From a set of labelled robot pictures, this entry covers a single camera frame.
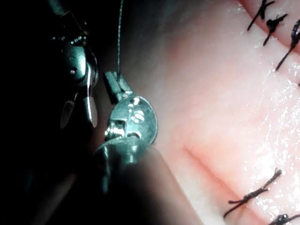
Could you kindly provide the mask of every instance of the shiny metal surface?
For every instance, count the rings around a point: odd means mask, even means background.
[[[122,76],[118,82],[117,74],[108,72],[105,79],[111,102],[116,103],[109,117],[105,139],[136,136],[149,144],[154,143],[158,119],[149,101],[136,96]]]
[[[87,45],[87,32],[72,12],[61,16],[60,23],[60,35],[51,38],[59,48],[66,69],[62,80],[67,94],[60,116],[60,128],[67,126],[78,101],[83,102],[83,120],[95,128],[98,119],[92,88],[98,81],[97,58]]]
[[[103,194],[107,194],[111,180],[128,165],[137,163],[148,148],[148,143],[132,136],[109,140],[96,150],[94,157],[102,173]]]

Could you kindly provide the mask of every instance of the black suture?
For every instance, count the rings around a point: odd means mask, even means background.
[[[261,16],[261,19],[264,20],[264,19],[265,19],[265,11],[266,11],[266,8],[267,8],[269,5],[275,3],[275,1],[271,1],[271,2],[269,2],[269,3],[267,3],[267,4],[266,4],[266,2],[267,2],[267,0],[262,0],[262,5],[260,6],[260,8],[259,8],[258,12],[256,13],[255,17],[253,18],[253,20],[251,21],[250,25],[248,26],[247,31],[250,30],[250,28],[251,28],[252,25],[254,24],[255,20],[256,20],[259,16]]]
[[[249,202],[251,199],[256,198],[258,195],[260,195],[263,192],[269,191],[269,189],[266,189],[266,187],[268,185],[270,185],[271,183],[273,183],[280,175],[282,174],[282,170],[277,170],[277,168],[275,169],[274,175],[271,177],[271,179],[269,179],[260,189],[250,192],[249,194],[245,195],[243,199],[238,200],[238,201],[228,201],[229,204],[237,204],[236,206],[234,206],[233,208],[231,208],[230,210],[228,210],[224,215],[223,218],[225,219],[225,217],[231,213],[232,211],[234,211],[235,209],[237,209],[238,207],[246,204],[247,202]]]
[[[289,218],[289,216],[287,214],[278,215],[278,217],[272,223],[270,223],[268,225],[284,225],[288,222],[291,222],[292,220],[294,220],[296,218],[300,218],[300,214],[297,214],[291,218]]]
[[[282,60],[278,63],[278,66],[276,67],[275,71],[279,70],[281,65],[284,63],[285,59],[288,57],[288,55],[294,50],[296,45],[299,43],[299,39],[300,39],[300,32],[298,32],[299,26],[300,26],[300,19],[295,23],[295,25],[292,29],[292,33],[291,33],[292,41],[291,41],[290,50],[287,52],[287,54],[285,54],[285,56],[282,58]]]
[[[281,16],[279,18],[277,16],[275,20],[270,19],[270,20],[267,21],[267,26],[269,28],[269,34],[268,34],[267,38],[265,39],[265,41],[263,43],[263,46],[265,46],[267,44],[267,42],[268,42],[269,38],[271,37],[272,33],[275,32],[275,30],[276,30],[277,26],[279,25],[279,23],[282,22],[285,19],[286,16],[287,16],[287,14],[284,14],[283,16]]]

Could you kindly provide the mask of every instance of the skin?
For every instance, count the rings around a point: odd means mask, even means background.
[[[299,19],[300,1],[277,0],[246,31],[261,1],[144,1],[133,4],[122,34],[121,71],[159,119],[161,152],[204,224],[267,225],[300,213],[300,46],[278,72]],[[268,19],[288,13],[265,47]],[[111,48],[103,71],[116,70]],[[103,142],[112,109],[96,86]],[[274,173],[270,191],[222,215]],[[291,225],[299,224],[296,219]]]

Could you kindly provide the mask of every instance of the pink skin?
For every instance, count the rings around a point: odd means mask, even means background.
[[[261,1],[141,3],[122,36],[122,74],[159,118],[161,151],[204,224],[267,225],[300,213],[300,46],[278,72],[299,19],[300,1],[277,0],[246,31]],[[289,15],[265,47],[265,22]],[[104,62],[115,70],[115,49]],[[91,149],[103,142],[112,106],[96,87],[101,119]],[[228,215],[228,200],[269,192]],[[296,219],[290,225],[300,224]]]

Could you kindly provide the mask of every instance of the dark background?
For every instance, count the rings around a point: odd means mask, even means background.
[[[88,43],[98,58],[101,82],[101,61],[117,43],[120,1],[66,3],[77,18],[87,22]],[[80,112],[75,113],[72,125],[66,130],[59,128],[61,95],[66,87],[61,82],[63,74],[57,53],[49,44],[55,17],[45,0],[13,4],[3,8],[7,16],[3,22],[6,28],[3,27],[2,46],[7,52],[3,53],[2,66],[8,72],[3,73],[2,80],[5,147],[1,157],[4,160],[1,224],[28,224],[42,196],[74,171],[79,179],[48,224],[98,224],[101,207],[95,207],[97,194],[86,151],[91,131],[76,121]],[[122,32],[129,27],[135,4],[124,1]]]

